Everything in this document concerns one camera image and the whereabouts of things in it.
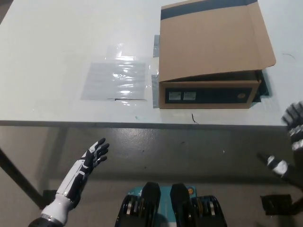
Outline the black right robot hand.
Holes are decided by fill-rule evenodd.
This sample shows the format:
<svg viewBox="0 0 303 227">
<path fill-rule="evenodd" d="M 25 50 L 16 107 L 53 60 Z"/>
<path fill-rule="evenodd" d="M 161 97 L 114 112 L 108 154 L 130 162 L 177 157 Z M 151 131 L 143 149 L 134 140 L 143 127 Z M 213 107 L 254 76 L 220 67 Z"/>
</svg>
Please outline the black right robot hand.
<svg viewBox="0 0 303 227">
<path fill-rule="evenodd" d="M 297 102 L 289 105 L 283 116 L 282 122 L 286 125 L 287 134 L 291 141 L 293 152 L 303 151 L 303 103 Z M 274 155 L 258 153 L 259 160 L 267 166 L 276 176 L 285 182 L 303 188 L 303 173 L 295 166 L 279 159 Z"/>
</svg>

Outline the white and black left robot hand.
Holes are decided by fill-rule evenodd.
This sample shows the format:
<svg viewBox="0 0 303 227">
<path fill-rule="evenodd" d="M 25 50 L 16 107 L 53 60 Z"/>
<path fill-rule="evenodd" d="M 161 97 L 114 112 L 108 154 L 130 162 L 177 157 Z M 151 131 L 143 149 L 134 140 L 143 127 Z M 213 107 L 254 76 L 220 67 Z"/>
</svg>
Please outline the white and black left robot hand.
<svg viewBox="0 0 303 227">
<path fill-rule="evenodd" d="M 67 223 L 68 213 L 77 207 L 82 191 L 92 171 L 107 159 L 109 144 L 102 138 L 95 142 L 76 160 L 55 194 L 55 199 L 46 206 L 41 217 L 63 227 Z"/>
</svg>

